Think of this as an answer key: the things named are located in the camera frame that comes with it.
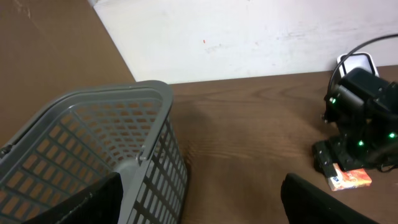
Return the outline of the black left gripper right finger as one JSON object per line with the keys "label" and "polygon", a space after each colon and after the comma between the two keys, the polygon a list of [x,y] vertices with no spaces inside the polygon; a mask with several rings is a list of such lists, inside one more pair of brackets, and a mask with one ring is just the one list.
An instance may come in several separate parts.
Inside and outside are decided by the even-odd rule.
{"label": "black left gripper right finger", "polygon": [[288,173],[280,190],[290,223],[374,223],[297,174]]}

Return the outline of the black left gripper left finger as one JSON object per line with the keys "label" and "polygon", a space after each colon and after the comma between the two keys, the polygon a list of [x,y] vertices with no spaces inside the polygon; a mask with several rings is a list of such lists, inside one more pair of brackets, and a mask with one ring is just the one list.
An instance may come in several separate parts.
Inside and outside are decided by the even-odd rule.
{"label": "black left gripper left finger", "polygon": [[117,223],[123,199],[121,176],[112,172],[24,224]]}

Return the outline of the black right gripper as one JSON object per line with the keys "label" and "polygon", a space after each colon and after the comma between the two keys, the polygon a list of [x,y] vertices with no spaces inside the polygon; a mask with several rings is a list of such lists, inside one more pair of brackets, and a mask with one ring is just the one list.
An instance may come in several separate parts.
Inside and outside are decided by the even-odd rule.
{"label": "black right gripper", "polygon": [[[339,135],[330,139],[330,146],[344,171],[360,168],[392,171],[397,168],[396,119],[338,121],[336,126]],[[335,168],[327,141],[316,142],[312,152],[315,170],[326,178],[334,177]]]}

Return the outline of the orange snack box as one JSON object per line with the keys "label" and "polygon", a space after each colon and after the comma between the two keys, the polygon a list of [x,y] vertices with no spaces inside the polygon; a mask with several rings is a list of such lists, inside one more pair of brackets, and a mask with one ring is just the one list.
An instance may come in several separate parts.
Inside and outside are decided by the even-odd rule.
{"label": "orange snack box", "polygon": [[356,189],[370,186],[372,180],[364,169],[356,169],[343,172],[337,163],[333,164],[336,176],[327,178],[332,191]]}

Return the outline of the grey plastic basket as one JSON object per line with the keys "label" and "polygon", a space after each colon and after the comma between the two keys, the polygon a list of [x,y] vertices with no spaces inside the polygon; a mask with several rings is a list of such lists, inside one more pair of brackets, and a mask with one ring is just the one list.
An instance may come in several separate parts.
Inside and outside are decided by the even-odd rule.
{"label": "grey plastic basket", "polygon": [[73,91],[42,108],[1,149],[1,222],[24,223],[117,172],[117,223],[179,223],[188,170],[173,99],[150,80]]}

